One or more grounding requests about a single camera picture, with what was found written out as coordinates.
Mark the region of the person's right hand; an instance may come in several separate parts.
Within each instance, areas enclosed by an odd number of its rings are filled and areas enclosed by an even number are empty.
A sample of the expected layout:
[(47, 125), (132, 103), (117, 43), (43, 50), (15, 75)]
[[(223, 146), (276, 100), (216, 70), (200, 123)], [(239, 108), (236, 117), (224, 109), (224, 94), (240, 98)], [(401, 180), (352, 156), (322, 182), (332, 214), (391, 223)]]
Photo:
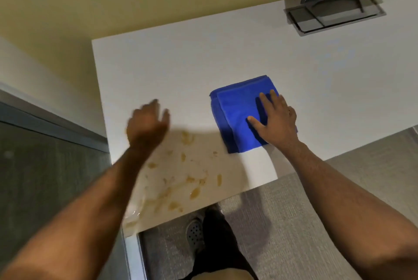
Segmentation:
[(285, 108), (274, 108), (268, 95), (259, 93), (261, 108), (267, 117), (267, 131), (258, 134), (264, 141), (273, 145), (283, 154), (291, 152), (300, 143), (296, 130), (297, 114), (295, 109), (285, 101)]

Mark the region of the person's left hand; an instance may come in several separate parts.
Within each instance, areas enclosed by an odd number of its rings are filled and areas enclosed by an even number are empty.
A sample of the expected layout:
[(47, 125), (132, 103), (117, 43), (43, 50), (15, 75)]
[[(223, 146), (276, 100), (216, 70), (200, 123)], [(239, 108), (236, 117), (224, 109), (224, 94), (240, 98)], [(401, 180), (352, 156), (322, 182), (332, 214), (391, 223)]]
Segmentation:
[(154, 149), (164, 140), (170, 129), (170, 125), (168, 127), (139, 127), (133, 124), (131, 117), (129, 118), (126, 128), (129, 147), (149, 152), (154, 151)]

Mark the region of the blue microfibre cloth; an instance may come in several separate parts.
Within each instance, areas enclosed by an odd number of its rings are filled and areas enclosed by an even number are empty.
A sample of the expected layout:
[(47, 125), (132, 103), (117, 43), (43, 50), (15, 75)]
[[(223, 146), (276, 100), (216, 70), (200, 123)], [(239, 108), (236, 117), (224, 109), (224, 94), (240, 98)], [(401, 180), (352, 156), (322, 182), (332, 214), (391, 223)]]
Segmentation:
[(279, 95), (268, 76), (259, 76), (213, 90), (211, 108), (224, 145), (229, 154), (243, 153), (267, 145), (248, 121), (252, 116), (264, 126), (268, 116), (259, 98), (264, 93), (272, 102), (270, 91)]

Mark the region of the person's left forearm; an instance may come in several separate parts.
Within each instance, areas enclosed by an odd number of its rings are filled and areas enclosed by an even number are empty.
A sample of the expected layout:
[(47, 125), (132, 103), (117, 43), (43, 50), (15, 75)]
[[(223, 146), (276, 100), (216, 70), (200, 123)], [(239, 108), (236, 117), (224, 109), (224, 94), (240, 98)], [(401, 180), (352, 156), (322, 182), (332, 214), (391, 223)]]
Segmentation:
[(37, 231), (0, 280), (97, 280), (119, 233), (138, 173), (152, 150), (131, 146)]

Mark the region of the person's right forearm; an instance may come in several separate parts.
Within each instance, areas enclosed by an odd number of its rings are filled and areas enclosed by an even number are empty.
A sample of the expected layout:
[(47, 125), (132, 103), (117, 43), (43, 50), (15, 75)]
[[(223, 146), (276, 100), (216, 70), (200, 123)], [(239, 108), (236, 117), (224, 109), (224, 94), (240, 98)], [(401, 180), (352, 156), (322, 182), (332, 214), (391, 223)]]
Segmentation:
[(337, 250), (363, 280), (418, 280), (418, 227), (297, 141), (283, 149)]

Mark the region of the orange-brown liquid spill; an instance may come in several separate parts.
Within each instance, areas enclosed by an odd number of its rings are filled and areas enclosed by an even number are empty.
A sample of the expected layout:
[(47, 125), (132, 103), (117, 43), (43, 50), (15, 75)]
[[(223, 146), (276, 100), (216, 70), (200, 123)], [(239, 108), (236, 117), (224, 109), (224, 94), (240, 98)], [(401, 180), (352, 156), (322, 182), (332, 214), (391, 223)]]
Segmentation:
[(222, 186), (225, 155), (219, 133), (169, 131), (139, 172), (123, 225), (146, 230), (214, 195), (207, 190)]

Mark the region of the grey monitor stand base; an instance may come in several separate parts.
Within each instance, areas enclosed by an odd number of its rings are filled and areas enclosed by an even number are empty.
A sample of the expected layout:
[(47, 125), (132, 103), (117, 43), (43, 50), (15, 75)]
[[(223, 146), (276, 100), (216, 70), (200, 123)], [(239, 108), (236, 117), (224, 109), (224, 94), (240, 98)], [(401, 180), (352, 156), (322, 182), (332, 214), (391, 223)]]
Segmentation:
[(341, 18), (364, 13), (361, 0), (321, 0), (306, 7), (314, 16), (320, 18)]

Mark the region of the grey perforated clog shoe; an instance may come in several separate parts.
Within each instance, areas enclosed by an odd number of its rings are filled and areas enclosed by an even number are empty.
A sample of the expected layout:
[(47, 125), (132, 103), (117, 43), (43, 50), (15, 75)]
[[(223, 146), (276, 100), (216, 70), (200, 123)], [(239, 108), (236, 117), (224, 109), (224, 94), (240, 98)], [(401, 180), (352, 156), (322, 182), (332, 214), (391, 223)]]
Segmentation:
[(194, 257), (205, 249), (203, 222), (199, 217), (193, 218), (186, 227), (185, 236)]

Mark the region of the person's black trouser leg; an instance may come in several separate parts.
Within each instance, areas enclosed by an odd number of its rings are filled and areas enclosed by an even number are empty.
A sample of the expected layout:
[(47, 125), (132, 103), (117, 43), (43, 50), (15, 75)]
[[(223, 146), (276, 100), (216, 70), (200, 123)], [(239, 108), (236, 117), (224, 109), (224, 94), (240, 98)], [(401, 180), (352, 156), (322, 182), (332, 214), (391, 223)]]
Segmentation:
[(224, 214), (216, 206), (208, 207), (202, 222), (205, 249), (196, 255), (184, 280), (258, 280)]

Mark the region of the white table leg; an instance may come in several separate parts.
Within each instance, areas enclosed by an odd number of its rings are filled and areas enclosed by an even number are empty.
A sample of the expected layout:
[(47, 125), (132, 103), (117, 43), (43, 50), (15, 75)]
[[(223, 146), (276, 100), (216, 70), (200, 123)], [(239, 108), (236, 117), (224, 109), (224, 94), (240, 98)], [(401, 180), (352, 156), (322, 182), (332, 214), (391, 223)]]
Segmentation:
[(141, 234), (124, 238), (130, 280), (148, 280)]

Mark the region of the grey metal frame rail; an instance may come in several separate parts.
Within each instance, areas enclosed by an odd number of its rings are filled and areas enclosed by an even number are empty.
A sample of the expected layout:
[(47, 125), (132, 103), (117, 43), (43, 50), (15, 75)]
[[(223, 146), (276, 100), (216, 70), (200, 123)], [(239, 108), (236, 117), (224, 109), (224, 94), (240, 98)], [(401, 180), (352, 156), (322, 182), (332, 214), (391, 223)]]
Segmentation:
[(107, 139), (0, 89), (0, 123), (109, 153)]

